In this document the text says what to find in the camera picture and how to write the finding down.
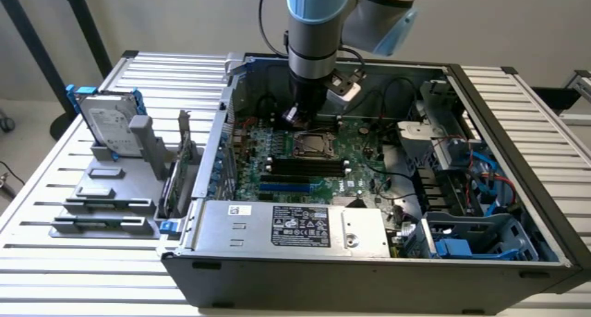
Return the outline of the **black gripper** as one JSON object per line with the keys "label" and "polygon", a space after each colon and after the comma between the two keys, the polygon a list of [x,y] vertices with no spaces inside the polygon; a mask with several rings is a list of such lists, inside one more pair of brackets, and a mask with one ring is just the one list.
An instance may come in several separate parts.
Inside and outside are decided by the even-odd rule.
{"label": "black gripper", "polygon": [[333,73],[317,79],[303,78],[289,74],[289,94],[293,98],[291,108],[284,111],[283,119],[295,128],[308,128],[327,99],[327,83]]}

